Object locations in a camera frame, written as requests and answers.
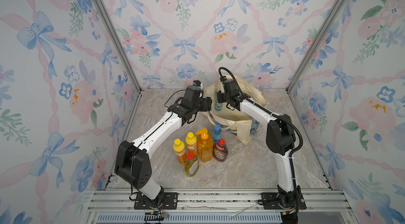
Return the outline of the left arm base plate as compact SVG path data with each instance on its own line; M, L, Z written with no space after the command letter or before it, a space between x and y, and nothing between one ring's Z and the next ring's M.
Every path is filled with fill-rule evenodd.
M137 193L134 209L135 210L176 210L178 204L177 192L163 192L160 193L156 199L149 199L143 193Z

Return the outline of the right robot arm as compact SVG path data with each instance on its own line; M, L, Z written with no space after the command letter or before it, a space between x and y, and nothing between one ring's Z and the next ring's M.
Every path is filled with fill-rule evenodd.
M296 183L293 153L302 147L302 135L288 115L278 115L244 94L235 79L219 78L219 103L236 109L266 126L266 145L274 154L278 172L276 202L284 209L298 208L300 191Z

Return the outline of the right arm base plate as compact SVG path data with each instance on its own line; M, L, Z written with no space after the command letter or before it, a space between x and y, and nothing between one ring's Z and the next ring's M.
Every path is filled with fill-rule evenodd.
M296 195L295 192L287 195L278 192L263 192L257 203L265 210L292 211L296 207Z

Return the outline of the dark red Fairy bottle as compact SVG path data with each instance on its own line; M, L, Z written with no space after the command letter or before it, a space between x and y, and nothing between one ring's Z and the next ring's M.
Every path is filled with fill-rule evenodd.
M217 143L213 146L213 157L218 162L224 162L228 157L228 148L226 142L223 138L221 138Z

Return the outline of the cream shopping bag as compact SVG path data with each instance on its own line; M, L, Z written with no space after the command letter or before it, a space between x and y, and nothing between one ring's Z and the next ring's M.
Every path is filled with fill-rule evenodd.
M252 84L238 76L235 76L235 78L243 93L249 95L255 102L264 107L268 104L262 93ZM241 111L228 109L226 103L223 103L221 111L216 112L214 109L214 96L219 90L220 79L218 76L215 83L205 89L204 94L206 97L212 98L212 110L209 112L203 112L202 114L208 118L212 125L220 125L222 131L232 133L244 145L247 145L256 134L259 122Z

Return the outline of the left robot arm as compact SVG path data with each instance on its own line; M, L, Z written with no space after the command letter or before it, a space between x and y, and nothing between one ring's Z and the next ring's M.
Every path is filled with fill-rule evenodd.
M119 145L115 174L159 206L164 189L151 178L153 170L150 158L168 136L186 123L192 123L199 112L208 112L211 108L212 99L204 97L202 83L199 80L193 81L185 89L183 97L169 106L164 116L151 129L141 137Z

